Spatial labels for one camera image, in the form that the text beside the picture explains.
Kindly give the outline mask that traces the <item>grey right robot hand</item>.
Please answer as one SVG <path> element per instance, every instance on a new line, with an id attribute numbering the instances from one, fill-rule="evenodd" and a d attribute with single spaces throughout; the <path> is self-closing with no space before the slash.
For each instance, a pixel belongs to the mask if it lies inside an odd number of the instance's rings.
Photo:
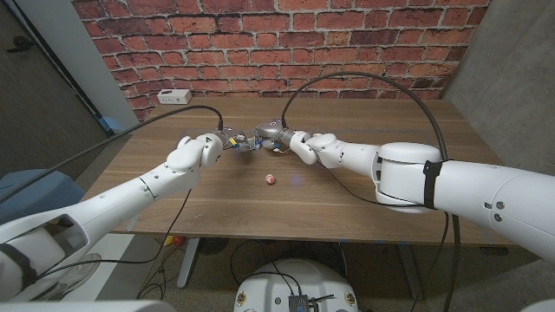
<path id="1" fill-rule="evenodd" d="M 271 120 L 259 124 L 253 130 L 256 142 L 263 148 L 276 153 L 285 153 L 290 149 L 294 131 L 284 127 L 281 120 Z"/>

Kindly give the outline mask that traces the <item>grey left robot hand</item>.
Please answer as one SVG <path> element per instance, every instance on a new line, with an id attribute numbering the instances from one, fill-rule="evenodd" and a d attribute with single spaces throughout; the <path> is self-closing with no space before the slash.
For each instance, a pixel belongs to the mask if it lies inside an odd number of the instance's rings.
<path id="1" fill-rule="evenodd" d="M 256 147 L 255 137 L 249 137 L 243 131 L 225 130 L 222 135 L 224 149 L 245 153 L 254 150 Z"/>

